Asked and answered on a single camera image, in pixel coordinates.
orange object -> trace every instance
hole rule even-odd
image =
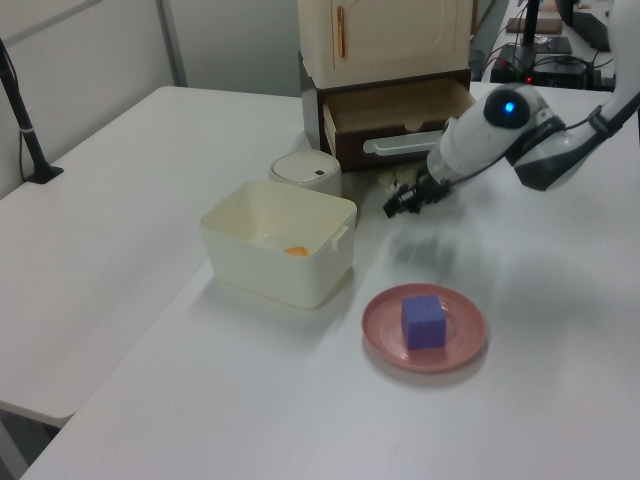
[[[283,252],[288,253],[289,255],[296,255],[298,257],[306,257],[307,255],[309,255],[309,250],[304,247],[285,248]]]

pink plate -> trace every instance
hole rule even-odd
[[[402,299],[438,295],[447,317],[442,348],[408,350],[402,333]],[[485,325],[478,308],[464,295],[438,285],[412,283],[390,288],[369,302],[362,314],[362,331],[369,344],[389,362],[406,370],[443,372],[473,358],[485,342]]]

purple cube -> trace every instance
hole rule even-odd
[[[444,347],[447,319],[437,295],[402,299],[402,333],[409,350]]]

open drawer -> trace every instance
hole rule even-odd
[[[467,88],[447,77],[331,93],[322,105],[324,133],[345,171],[413,161],[473,103]]]

cabinet door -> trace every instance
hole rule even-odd
[[[459,1],[331,0],[335,68],[453,53]]]

